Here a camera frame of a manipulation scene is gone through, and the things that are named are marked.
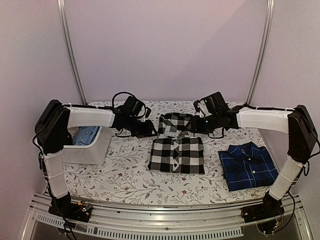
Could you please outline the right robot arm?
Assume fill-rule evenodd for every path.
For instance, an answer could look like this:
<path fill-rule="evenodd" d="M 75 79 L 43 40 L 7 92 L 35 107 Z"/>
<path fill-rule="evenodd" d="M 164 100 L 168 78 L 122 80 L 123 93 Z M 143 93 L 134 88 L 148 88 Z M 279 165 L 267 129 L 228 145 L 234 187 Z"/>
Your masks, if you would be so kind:
<path fill-rule="evenodd" d="M 270 199 L 259 206 L 262 218 L 278 210 L 278 203 L 299 179 L 303 167 L 317 155 L 320 141 L 308 108 L 251 106 L 247 103 L 229 106 L 218 91 L 193 102 L 195 116 L 191 130 L 211 133 L 218 128 L 257 129 L 261 132 L 280 172 L 268 191 Z"/>

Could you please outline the black white checkered shirt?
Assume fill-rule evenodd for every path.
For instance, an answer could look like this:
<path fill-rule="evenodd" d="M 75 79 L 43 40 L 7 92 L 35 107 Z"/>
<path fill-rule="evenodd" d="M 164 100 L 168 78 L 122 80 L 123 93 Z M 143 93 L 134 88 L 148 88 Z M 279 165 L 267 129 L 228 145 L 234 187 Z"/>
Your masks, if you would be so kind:
<path fill-rule="evenodd" d="M 158 138 L 151 145 L 148 169 L 165 173 L 205 173 L 201 137 L 191 132 L 191 114 L 166 113 L 159 117 Z"/>

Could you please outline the blue plaid shirt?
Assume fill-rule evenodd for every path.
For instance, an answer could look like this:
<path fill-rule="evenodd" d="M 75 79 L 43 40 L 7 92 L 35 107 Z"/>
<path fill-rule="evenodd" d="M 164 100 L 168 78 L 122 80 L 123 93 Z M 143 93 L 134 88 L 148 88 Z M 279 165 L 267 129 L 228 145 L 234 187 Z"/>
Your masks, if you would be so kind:
<path fill-rule="evenodd" d="M 230 192 L 271 186 L 279 173 L 265 146 L 230 145 L 218 156 Z"/>

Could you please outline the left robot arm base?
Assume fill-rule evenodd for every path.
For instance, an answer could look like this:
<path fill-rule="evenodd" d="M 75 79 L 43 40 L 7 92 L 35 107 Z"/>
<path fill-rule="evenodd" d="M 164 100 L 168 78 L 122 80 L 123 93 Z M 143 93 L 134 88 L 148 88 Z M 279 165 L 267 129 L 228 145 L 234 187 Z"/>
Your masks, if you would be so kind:
<path fill-rule="evenodd" d="M 72 202 L 67 194 L 61 198 L 53 197 L 48 212 L 65 219 L 88 223 L 91 218 L 92 205 L 85 201 Z"/>

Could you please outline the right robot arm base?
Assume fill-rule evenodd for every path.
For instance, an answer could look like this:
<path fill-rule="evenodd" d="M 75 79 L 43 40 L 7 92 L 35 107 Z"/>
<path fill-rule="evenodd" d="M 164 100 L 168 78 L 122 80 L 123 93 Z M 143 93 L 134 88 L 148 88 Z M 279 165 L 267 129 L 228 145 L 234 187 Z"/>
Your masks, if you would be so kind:
<path fill-rule="evenodd" d="M 279 216 L 282 218 L 285 213 L 281 200 L 276 200 L 267 192 L 262 203 L 245 206 L 241 209 L 241 217 L 245 223 L 266 220 Z M 274 234 L 280 225 L 280 220 L 272 220 L 257 225 L 258 230 L 265 235 Z"/>

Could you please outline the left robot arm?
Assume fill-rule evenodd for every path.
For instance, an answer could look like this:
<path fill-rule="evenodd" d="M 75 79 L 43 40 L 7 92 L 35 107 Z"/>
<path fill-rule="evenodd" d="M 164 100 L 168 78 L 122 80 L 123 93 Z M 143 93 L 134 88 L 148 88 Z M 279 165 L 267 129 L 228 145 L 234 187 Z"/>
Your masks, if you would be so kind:
<path fill-rule="evenodd" d="M 56 199 L 55 209 L 63 216 L 74 213 L 74 205 L 66 200 L 69 191 L 64 177 L 64 163 L 97 165 L 105 158 L 112 130 L 127 130 L 136 138 L 157 134 L 148 119 L 151 109 L 144 102 L 129 94 L 124 104 L 93 106 L 61 103 L 52 99 L 35 124 L 33 143 L 42 155 L 42 170 L 49 192 Z M 83 127 L 96 127 L 92 142 L 76 145 L 70 132 Z"/>

